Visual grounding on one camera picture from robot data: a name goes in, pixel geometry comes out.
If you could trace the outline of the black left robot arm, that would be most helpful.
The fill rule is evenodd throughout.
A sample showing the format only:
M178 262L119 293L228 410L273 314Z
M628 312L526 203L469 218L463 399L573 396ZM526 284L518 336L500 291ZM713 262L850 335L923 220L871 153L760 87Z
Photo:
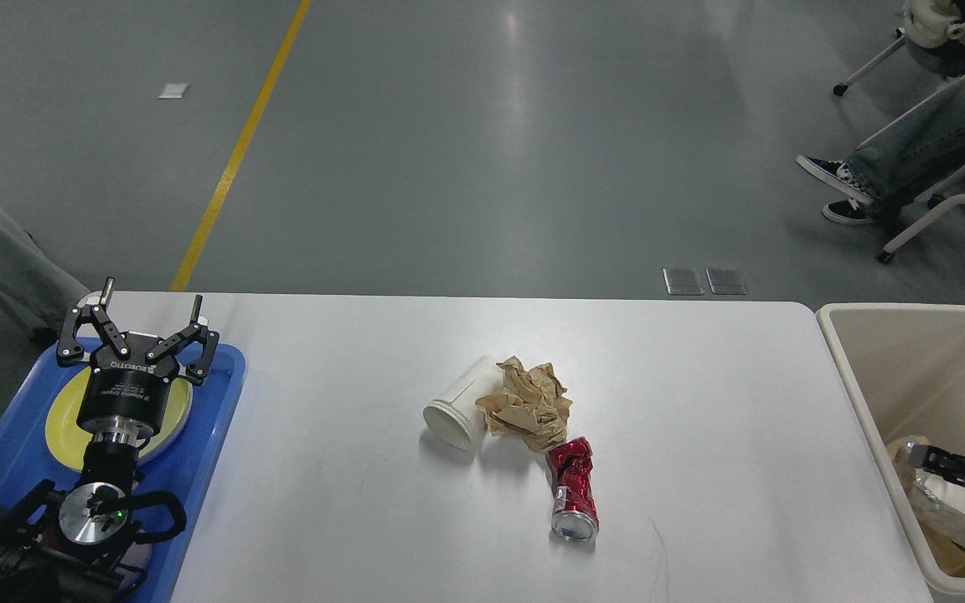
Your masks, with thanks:
M207 379L219 333L202 295L179 332L122 331L108 313L114 287L107 278L99 297L66 310L56 363L89 370L75 423L90 440L71 489L46 478L0 520L0 602L127 600L148 573L126 555L188 526L175 493L137 492L139 451L161 434L172 387Z

